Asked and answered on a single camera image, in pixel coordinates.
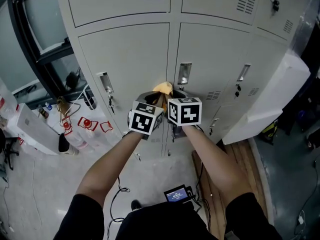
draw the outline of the yellow object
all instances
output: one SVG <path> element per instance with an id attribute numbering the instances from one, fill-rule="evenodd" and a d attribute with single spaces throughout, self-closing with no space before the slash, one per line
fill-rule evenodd
<path id="1" fill-rule="evenodd" d="M 170 94 L 173 95 L 172 90 L 173 90 L 172 84 L 169 82 L 160 83 L 153 89 L 153 91 L 155 92 L 160 92 L 167 95 L 170 95 Z"/>

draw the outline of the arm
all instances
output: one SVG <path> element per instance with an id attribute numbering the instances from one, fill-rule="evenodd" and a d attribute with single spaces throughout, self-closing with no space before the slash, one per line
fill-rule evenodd
<path id="1" fill-rule="evenodd" d="M 132 132 L 120 140 L 87 171 L 76 194 L 83 194 L 96 200 L 104 207 L 105 199 L 119 177 L 143 134 Z"/>
<path id="2" fill-rule="evenodd" d="M 195 127 L 182 128 L 201 158 L 213 184 L 221 191 L 226 206 L 242 194 L 252 192 L 241 168 L 225 152 Z"/>

